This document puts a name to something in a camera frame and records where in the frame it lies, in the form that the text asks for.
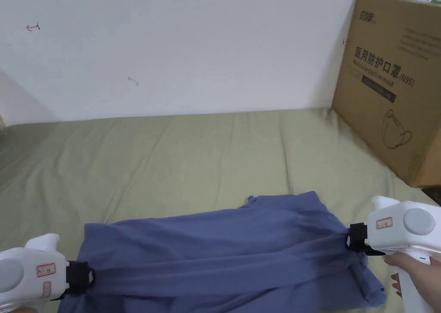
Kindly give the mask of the person's right hand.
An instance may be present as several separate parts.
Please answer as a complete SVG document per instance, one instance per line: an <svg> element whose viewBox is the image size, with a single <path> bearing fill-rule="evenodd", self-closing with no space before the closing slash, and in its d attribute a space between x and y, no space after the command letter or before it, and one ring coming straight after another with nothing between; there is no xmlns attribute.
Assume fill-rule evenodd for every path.
<svg viewBox="0 0 441 313"><path fill-rule="evenodd" d="M407 272L419 294L434 309L440 309L441 267L440 261L431 258L431 263L424 264L404 254L395 253L384 257L384 262Z"/></svg>

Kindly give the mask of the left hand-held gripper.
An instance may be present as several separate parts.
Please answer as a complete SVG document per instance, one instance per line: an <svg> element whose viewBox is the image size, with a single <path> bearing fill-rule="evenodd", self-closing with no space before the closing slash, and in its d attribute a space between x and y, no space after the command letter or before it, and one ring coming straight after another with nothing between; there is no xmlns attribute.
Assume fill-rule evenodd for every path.
<svg viewBox="0 0 441 313"><path fill-rule="evenodd" d="M95 269L66 260L57 251L58 242L59 235L48 233L0 253L1 305L43 305L95 285Z"/></svg>

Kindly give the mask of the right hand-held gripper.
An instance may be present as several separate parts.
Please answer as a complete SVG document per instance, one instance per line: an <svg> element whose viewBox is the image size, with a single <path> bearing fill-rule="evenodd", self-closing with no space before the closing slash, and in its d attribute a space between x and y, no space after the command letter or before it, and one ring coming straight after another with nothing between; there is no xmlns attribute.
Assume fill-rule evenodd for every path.
<svg viewBox="0 0 441 313"><path fill-rule="evenodd" d="M404 253L430 265L440 261L441 208L384 196L372 199L375 209L364 223L350 225L345 246L368 256Z"/></svg>

